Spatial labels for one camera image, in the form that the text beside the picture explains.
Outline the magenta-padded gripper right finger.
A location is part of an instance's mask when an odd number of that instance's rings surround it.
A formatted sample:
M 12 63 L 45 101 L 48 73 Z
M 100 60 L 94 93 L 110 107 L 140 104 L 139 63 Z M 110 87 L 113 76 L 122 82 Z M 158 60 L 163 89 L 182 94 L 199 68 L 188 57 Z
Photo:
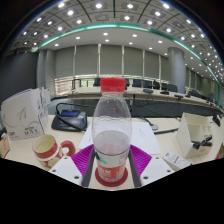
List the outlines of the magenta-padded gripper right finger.
M 174 172 L 160 157 L 152 157 L 136 146 L 130 146 L 128 155 L 135 188 L 143 187 Z

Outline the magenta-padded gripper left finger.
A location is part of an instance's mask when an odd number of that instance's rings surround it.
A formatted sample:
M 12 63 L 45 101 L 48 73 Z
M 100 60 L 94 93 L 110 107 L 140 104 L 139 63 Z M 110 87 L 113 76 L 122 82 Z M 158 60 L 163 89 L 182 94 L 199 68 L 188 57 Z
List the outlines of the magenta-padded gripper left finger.
M 84 188 L 95 188 L 96 164 L 93 146 L 87 146 L 74 156 L 63 156 L 51 169 L 50 173 Z

